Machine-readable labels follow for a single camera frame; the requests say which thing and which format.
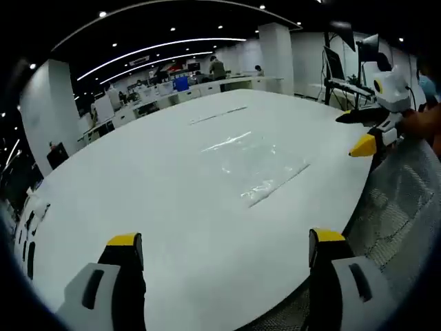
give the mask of led light strip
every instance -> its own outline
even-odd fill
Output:
[[[20,139],[17,139],[17,142],[15,143],[14,147],[12,148],[11,154],[9,154],[8,160],[6,161],[5,169],[8,167],[9,161],[11,160],[11,156],[12,156],[12,154],[14,154],[15,148],[19,144],[19,141],[20,141]]]
[[[204,55],[204,54],[213,54],[213,52],[200,52],[200,53],[184,54],[184,55],[178,55],[177,57],[169,57],[168,59],[162,59],[162,60],[158,60],[158,61],[153,61],[153,62],[150,62],[150,63],[146,63],[146,64],[143,64],[143,65],[138,66],[138,67],[136,67],[136,68],[129,69],[129,70],[127,70],[127,71],[125,71],[125,72],[122,72],[122,73],[120,73],[120,74],[116,74],[115,76],[110,77],[109,79],[106,79],[105,81],[100,82],[100,85],[102,85],[102,84],[104,84],[104,83],[107,83],[107,82],[110,81],[111,79],[113,79],[113,78],[117,78],[117,77],[121,76],[122,74],[127,74],[128,72],[131,72],[131,71],[133,71],[133,70],[136,70],[136,69],[139,69],[139,68],[142,68],[142,67],[145,67],[145,66],[150,66],[150,65],[155,64],[155,63],[164,62],[164,61],[169,61],[169,60],[173,60],[173,59],[179,59],[179,58],[181,58],[181,57],[193,57],[193,56],[196,56],[196,55]]]
[[[107,18],[109,18],[109,17],[111,17],[111,16],[113,16],[113,15],[118,14],[119,12],[124,12],[124,11],[126,11],[126,10],[130,10],[130,9],[134,9],[134,8],[138,8],[138,7],[142,7],[142,6],[146,6],[146,5],[153,5],[153,4],[155,4],[155,3],[171,2],[171,1],[175,1],[175,0],[149,0],[149,1],[144,1],[144,2],[141,2],[141,3],[136,3],[136,4],[134,4],[134,5],[130,5],[130,6],[128,6],[128,7],[124,7],[124,8],[121,8],[121,9],[115,10],[114,12],[108,12],[107,15],[105,15],[104,17],[99,17],[98,19],[95,19],[95,20],[93,20],[93,21],[91,21],[91,22],[85,24],[84,26],[81,26],[79,29],[77,29],[77,30],[75,30],[74,32],[72,32],[71,34],[69,34],[66,38],[64,38],[64,39],[61,40],[59,43],[57,43],[57,44],[55,45],[55,47],[53,47],[53,49],[51,49],[51,52],[54,52],[58,47],[60,47],[61,45],[63,45],[67,40],[69,40],[70,38],[72,38],[72,37],[73,37],[74,35],[76,35],[77,33],[83,31],[84,29],[88,28],[89,26],[91,26],[91,25],[93,25],[93,24],[95,24],[95,23],[98,23],[98,22],[99,22],[100,20],[102,20],[102,19],[107,19]],[[280,16],[280,15],[274,14],[273,12],[270,12],[270,11],[267,10],[267,9],[263,10],[263,9],[258,8],[258,7],[254,7],[254,6],[246,5],[246,4],[244,4],[244,3],[236,3],[236,2],[234,2],[234,1],[228,1],[228,0],[198,0],[198,1],[218,2],[218,3],[221,3],[221,4],[226,4],[226,3],[228,3],[228,4],[233,5],[233,6],[240,6],[240,7],[244,7],[244,8],[249,8],[249,9],[251,9],[251,10],[256,10],[256,11],[259,11],[259,12],[262,12],[262,13],[265,13],[265,14],[268,14],[268,15],[271,15],[271,16],[273,16],[273,17],[277,17],[278,19],[281,19],[281,20],[283,20],[283,21],[285,21],[285,22],[287,22],[287,23],[290,23],[290,24],[292,24],[292,25],[294,25],[294,26],[297,26],[297,28],[298,28],[299,30],[303,30],[302,26],[299,26],[299,25],[295,24],[293,21],[290,21],[290,20],[288,20],[288,19],[286,19],[286,18],[284,18],[284,17],[282,17],[282,16]]]
[[[100,66],[96,67],[95,69],[92,69],[91,71],[85,73],[83,76],[77,78],[77,81],[82,80],[84,77],[92,74],[93,72],[97,71],[98,69],[101,69],[102,67],[105,67],[107,64],[111,64],[115,61],[124,59],[125,57],[129,57],[130,55],[136,54],[136,53],[140,53],[140,52],[144,52],[145,50],[152,50],[154,48],[159,48],[159,47],[163,47],[163,46],[169,46],[169,45],[175,45],[177,43],[190,43],[193,41],[246,41],[246,39],[239,39],[239,38],[198,38],[198,39],[186,39],[186,40],[178,40],[178,41],[171,41],[169,43],[162,43],[160,45],[155,45],[155,46],[150,46],[150,47],[146,47],[146,48],[142,48],[140,50],[135,50],[134,52],[131,53],[127,53],[124,54],[120,57],[117,57],[113,60],[110,60],[104,64],[101,64]]]

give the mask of plastic bag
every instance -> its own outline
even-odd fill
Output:
[[[295,155],[277,148],[263,135],[246,132],[202,150],[214,166],[212,172],[237,191],[250,208],[309,166]]]

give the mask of computer monitor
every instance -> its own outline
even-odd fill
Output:
[[[340,79],[345,81],[345,73],[343,72],[342,63],[340,57],[331,48],[325,46],[326,62],[331,72],[332,79]]]
[[[201,69],[201,64],[199,62],[189,63],[187,69],[188,71],[198,71]]]
[[[66,161],[69,156],[66,152],[66,149],[64,148],[63,143],[59,143],[49,152],[47,158],[51,168],[55,170],[60,164]]]

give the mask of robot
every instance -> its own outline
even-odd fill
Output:
[[[392,71],[375,74],[373,84],[377,104],[345,112],[336,119],[341,123],[380,122],[351,149],[349,155],[352,157],[371,156],[395,143],[401,135],[398,124],[403,119],[403,113],[411,108],[410,87],[398,66]]]

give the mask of white table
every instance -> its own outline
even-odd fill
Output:
[[[336,123],[339,114],[313,101],[236,90],[105,135],[37,191],[52,205],[34,238],[34,289],[57,311],[64,287],[109,239],[140,232],[149,331],[225,331],[253,321],[309,275],[309,229],[342,231],[360,198],[371,158],[348,151],[367,129]],[[310,162],[251,208],[237,194],[237,174],[230,180],[222,159],[202,152],[246,132],[277,155]],[[21,250],[16,243],[18,256]]]

